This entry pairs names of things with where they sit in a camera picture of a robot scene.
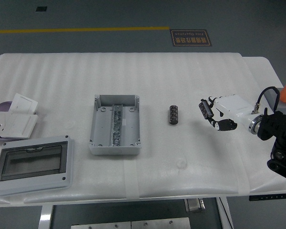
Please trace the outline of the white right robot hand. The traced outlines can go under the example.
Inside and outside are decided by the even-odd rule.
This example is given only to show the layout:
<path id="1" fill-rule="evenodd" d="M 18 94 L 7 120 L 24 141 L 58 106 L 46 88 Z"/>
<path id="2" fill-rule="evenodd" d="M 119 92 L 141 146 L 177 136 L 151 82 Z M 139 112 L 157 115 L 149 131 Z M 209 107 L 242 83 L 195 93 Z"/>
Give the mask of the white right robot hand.
<path id="1" fill-rule="evenodd" d="M 253 106 L 238 95 L 202 99 L 199 109 L 217 131 L 232 131 L 242 125 L 253 133 L 255 118 L 258 118 L 257 114 L 252 114 Z"/>

